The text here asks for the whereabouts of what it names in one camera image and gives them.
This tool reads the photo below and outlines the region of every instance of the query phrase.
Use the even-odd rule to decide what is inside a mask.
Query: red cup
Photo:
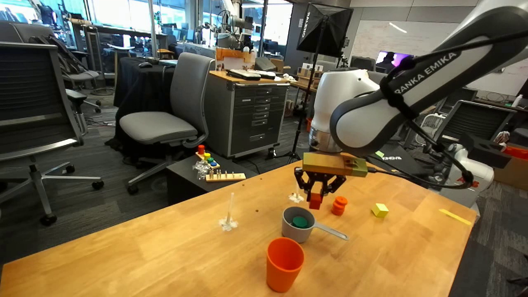
[[[267,285],[276,292],[287,292],[297,279],[304,262],[300,244],[291,238],[277,238],[267,246]]]

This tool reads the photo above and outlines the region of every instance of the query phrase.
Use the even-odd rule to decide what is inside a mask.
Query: small cup
[[[291,238],[277,238],[267,246],[266,284],[276,292],[286,292],[297,279],[304,251],[299,243]]]
[[[282,236],[292,238],[297,243],[305,243],[314,229],[314,215],[300,206],[289,206],[282,213]]]

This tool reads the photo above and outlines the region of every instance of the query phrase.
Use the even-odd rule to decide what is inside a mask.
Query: wooden table
[[[292,205],[294,165],[8,262],[0,295],[272,295],[266,246]],[[239,226],[223,233],[230,193]],[[348,178],[338,195],[350,200],[343,216],[332,196],[314,215],[352,241],[314,229],[291,295],[449,295],[472,210],[381,173]],[[390,215],[375,218],[373,203]]]

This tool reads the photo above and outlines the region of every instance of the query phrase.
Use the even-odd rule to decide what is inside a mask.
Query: gray carpet
[[[71,147],[40,157],[41,168],[63,160],[76,165],[76,175],[101,175],[106,186],[99,191],[86,183],[48,185],[50,200],[58,216],[53,226],[41,226],[43,215],[33,190],[2,205],[0,218],[0,264],[48,249],[74,238],[119,224],[145,213],[168,206],[165,177],[154,177],[131,196],[126,180],[140,170],[124,163],[119,152],[104,145],[114,135],[116,109],[101,114],[88,112],[89,135],[83,147]],[[297,120],[286,117],[277,155],[292,150]],[[307,132],[302,130],[299,153],[307,150]],[[267,152],[236,160],[239,165],[263,173],[282,167],[294,158],[266,158]],[[3,163],[0,177],[25,177],[23,162]],[[451,295],[454,297],[510,297],[522,287],[507,284],[508,277],[528,276],[528,195],[510,186],[494,183],[479,201],[482,218],[474,228]]]

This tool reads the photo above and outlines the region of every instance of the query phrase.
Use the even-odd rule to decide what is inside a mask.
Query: colorful blocks
[[[376,218],[385,218],[390,213],[390,208],[383,203],[376,203],[371,211]]]

